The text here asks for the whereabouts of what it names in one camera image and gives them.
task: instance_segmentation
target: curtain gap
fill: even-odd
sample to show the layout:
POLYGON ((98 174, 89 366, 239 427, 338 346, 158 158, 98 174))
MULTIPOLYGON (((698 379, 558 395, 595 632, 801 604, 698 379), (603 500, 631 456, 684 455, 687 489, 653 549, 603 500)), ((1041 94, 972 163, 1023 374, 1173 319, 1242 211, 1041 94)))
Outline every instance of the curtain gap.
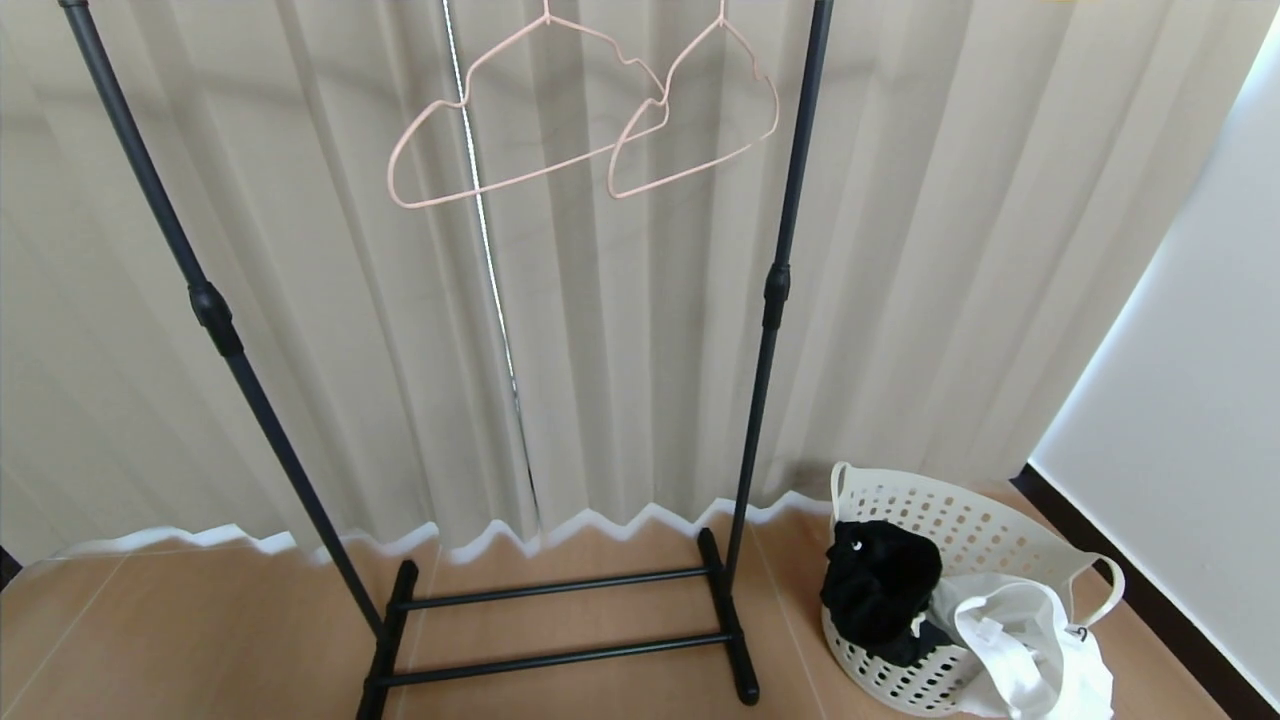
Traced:
MULTIPOLYGON (((465 91, 462 83, 461 61, 458 60, 457 41, 453 35, 453 19, 449 14, 449 0, 440 0, 440 9, 444 12, 444 29, 449 38, 449 61, 453 65, 453 82, 458 91, 458 100, 465 91)), ((467 163, 471 169, 471 187, 479 188, 480 165, 476 163, 476 143, 471 135, 471 115, 468 108, 462 108, 462 135, 467 145, 467 163)), ((516 429, 520 433, 520 450, 525 454, 525 470, 527 471, 529 493, 534 498, 534 516, 538 527, 543 525, 541 510, 538 507, 538 488, 534 486, 534 468, 529 459, 529 441, 525 438, 525 416, 520 409, 520 389, 516 384, 516 365, 511 360, 511 341, 507 338, 507 319, 502 311, 502 293, 498 292, 498 274, 494 268, 493 249, 489 245, 489 223, 485 218, 484 195, 475 196, 476 218, 480 220, 480 242, 484 245, 485 265, 489 269, 489 292, 493 295, 493 305, 498 311, 498 329, 502 332, 502 347, 507 356, 507 378, 511 380, 511 395, 515 401, 516 429)))

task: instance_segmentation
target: white wall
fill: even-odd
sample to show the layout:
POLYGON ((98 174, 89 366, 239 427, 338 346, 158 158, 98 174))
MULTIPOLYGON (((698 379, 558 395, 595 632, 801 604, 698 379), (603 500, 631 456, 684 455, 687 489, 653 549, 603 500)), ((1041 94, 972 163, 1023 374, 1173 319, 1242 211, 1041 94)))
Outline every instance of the white wall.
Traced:
POLYGON ((1280 697, 1280 23, 1032 464, 1280 697))

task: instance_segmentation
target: white plastic basket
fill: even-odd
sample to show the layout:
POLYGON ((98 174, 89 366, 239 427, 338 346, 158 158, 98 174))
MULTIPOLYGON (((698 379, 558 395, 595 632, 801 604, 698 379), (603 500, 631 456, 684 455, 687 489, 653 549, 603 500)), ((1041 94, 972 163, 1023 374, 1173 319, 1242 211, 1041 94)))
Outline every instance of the white plastic basket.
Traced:
MULTIPOLYGON (((837 521, 888 520, 928 537, 942 552, 942 574, 1004 573, 1053 588, 1073 619, 1071 582, 1102 560, 1115 583, 1101 607, 1075 623, 1089 626, 1124 596, 1124 573, 1110 557, 1079 551, 1030 518, 964 488, 913 473, 861 470, 837 462, 831 471, 831 527, 837 521)), ((827 647, 860 688, 893 710, 918 717, 956 712, 956 691, 982 670, 968 650, 940 647, 914 667, 870 657, 845 642, 822 609, 827 647)))

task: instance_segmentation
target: hanger bottom bar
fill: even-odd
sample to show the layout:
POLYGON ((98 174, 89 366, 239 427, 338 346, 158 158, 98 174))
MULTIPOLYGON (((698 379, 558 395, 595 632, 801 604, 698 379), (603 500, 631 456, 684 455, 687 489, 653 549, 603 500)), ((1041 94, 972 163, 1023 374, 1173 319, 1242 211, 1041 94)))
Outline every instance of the hanger bottom bar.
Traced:
POLYGON ((680 570, 662 570, 657 573, 643 573, 637 575, 617 575, 611 578, 596 578, 591 580, 577 580, 572 583, 554 583, 548 585, 531 585, 524 588, 511 588, 504 591, 490 591, 462 596, 444 596, 436 598, 413 598, 413 584, 417 582, 417 566, 412 560, 401 564, 396 575, 396 585, 392 597, 387 603, 385 625, 389 638, 385 643, 379 643, 374 651, 374 662, 365 678, 365 692, 360 701, 358 720, 376 720, 381 717, 387 705, 387 693, 390 688, 402 685, 416 685, 421 683, 435 683, 442 680, 454 680, 461 678, 474 678, 476 675, 493 675, 498 673, 511 673, 516 670, 532 670, 553 665, 567 665, 571 662, 586 662, 589 660, 607 660, 612 657, 628 657, 649 652, 662 652, 667 650, 682 650, 701 647, 708 644, 723 644, 728 653, 730 669, 733 674, 733 684, 737 697, 744 705, 755 705, 760 700, 760 685, 751 666, 751 656, 746 651, 746 638, 742 626, 737 620, 737 611, 733 607, 733 597, 728 591, 724 565, 719 559, 719 550, 716 546, 716 536, 710 529, 704 528, 698 534, 698 551, 703 557, 703 564, 698 568, 680 570), (639 642, 602 647, 593 650, 580 650, 571 652, 558 652, 550 655, 538 655, 531 657, 518 657, 513 660, 500 660, 494 662, 480 662, 475 665, 462 665, 457 667, 442 667, 438 670, 419 670, 410 673, 396 673, 396 653, 399 650, 401 637, 404 632, 404 619, 412 610, 425 610, 429 607, 442 607, 449 605, 465 605, 471 602, 486 602, 493 600, 506 600, 511 597, 527 597, 532 594, 547 594, 557 592, 572 592, 580 589, 604 588, 626 585, 634 583, 646 583, 654 580, 669 580, 677 578, 692 578, 704 575, 712 593, 712 603, 716 607, 716 616, 719 620, 721 632, 705 633, 700 635, 686 635, 660 641, 639 642))

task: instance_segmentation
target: black metal clothes rack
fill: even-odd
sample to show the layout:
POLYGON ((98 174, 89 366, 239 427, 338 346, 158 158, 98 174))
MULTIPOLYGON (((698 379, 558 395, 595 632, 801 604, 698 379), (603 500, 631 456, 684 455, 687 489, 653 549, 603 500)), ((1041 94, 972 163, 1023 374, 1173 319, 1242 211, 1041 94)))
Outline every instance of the black metal clothes rack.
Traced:
POLYGON ((755 466, 756 445, 760 439, 760 421, 764 418, 764 400, 769 387, 769 372, 773 366, 773 350, 777 345, 778 328, 782 324, 782 307, 786 304, 791 287, 791 266, 788 264, 791 240, 795 234, 796 213, 800 206, 800 186, 804 181, 809 140, 813 133, 814 111, 818 104, 818 86, 827 50, 827 36, 831 28, 833 3, 835 0, 815 0, 813 19, 809 27, 809 45, 800 86, 795 136, 791 141, 791 161, 787 169, 787 183, 782 200, 782 219, 778 228, 777 250, 764 283, 764 320, 760 334, 760 351, 756 359, 755 383, 751 391, 751 405, 746 423, 746 441, 742 448, 742 465, 733 505, 733 524, 730 529, 728 553, 724 562, 721 562, 716 537, 710 529, 704 528, 698 536, 698 550, 703 562, 694 568, 470 594, 415 598, 413 585, 417 582, 417 566, 412 560, 404 560, 396 577, 396 584, 392 589, 392 597, 387 602, 387 609, 383 614, 379 614, 378 607, 369 596, 369 591, 365 589, 360 575, 356 573, 355 566, 352 566, 351 557, 338 539, 338 532, 334 529, 329 515, 320 503, 320 498, 311 487, 311 480, 307 479, 306 470, 302 469, 302 462, 293 451, 284 428, 280 427, 280 420, 276 418, 275 410, 273 410, 271 402, 268 400, 257 379, 257 374, 253 372, 253 366, 250 364, 248 357, 244 356, 244 346, 241 343, 236 327, 232 324, 230 307, 228 307, 227 301, 223 300, 209 278, 205 277, 205 272, 196 259, 191 242, 188 242, 182 229, 182 223, 179 223, 178 215, 169 202, 169 196, 165 192, 155 165, 151 163, 151 156, 133 120, 133 114, 129 111, 124 92, 120 90, 115 72, 111 69, 106 49, 102 46, 102 38, 93 24, 88 0, 59 0, 59 4, 65 10, 67 20, 70 23, 76 42, 93 78, 93 85, 102 100, 106 114, 120 140, 120 146, 129 160, 129 165, 133 168, 133 173, 137 176, 142 193, 151 206, 151 211, 164 233, 169 250, 178 263, 178 269, 187 279, 191 307, 200 324, 209 332, 209 337, 212 340, 218 352, 227 360, 227 365, 230 368, 241 392, 244 393, 244 400, 248 402, 250 409, 252 409, 262 429, 262 434, 266 436, 266 441, 280 461, 284 474, 293 486, 307 516, 320 534, 320 539, 324 542, 325 548, 328 548, 330 557, 333 557, 338 573, 342 574, 347 589, 351 591, 351 596, 355 598, 356 605, 360 607, 361 614, 365 616, 369 628, 378 641, 369 675, 365 678, 364 694, 357 711, 358 719, 372 720, 381 717, 387 693, 393 687, 707 644, 723 644, 726 647, 739 698, 745 705, 755 705, 759 701, 760 685, 756 682, 755 670, 751 667, 751 656, 748 653, 746 638, 742 625, 739 623, 737 611, 733 607, 733 573, 737 569, 739 552, 742 544, 742 529, 751 491, 751 473, 755 466), (396 671, 396 655, 399 650, 401 634, 404 630, 404 620, 407 614, 413 610, 699 575, 705 577, 708 580, 712 602, 719 620, 721 629, 718 633, 540 655, 498 662, 481 662, 438 670, 396 671))

